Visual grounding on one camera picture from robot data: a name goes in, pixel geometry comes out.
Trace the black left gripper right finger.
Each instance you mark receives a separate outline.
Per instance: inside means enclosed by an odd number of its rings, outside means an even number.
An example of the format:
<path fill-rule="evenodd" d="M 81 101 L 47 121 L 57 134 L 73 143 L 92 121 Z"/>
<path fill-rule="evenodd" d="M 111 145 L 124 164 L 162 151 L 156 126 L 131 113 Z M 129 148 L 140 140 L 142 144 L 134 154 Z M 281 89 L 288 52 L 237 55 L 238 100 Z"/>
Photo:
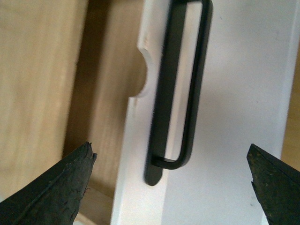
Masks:
<path fill-rule="evenodd" d="M 270 225 L 300 223 L 300 172 L 251 144 L 247 162 L 252 187 Z"/>

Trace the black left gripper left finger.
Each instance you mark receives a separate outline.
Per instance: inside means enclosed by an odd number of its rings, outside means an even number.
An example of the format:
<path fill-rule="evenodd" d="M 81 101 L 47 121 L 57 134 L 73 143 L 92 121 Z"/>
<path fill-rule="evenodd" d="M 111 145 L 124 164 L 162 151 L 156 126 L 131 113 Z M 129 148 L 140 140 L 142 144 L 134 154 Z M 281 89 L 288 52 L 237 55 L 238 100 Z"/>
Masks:
<path fill-rule="evenodd" d="M 80 208 L 97 155 L 91 143 L 0 203 L 2 225 L 71 225 Z"/>

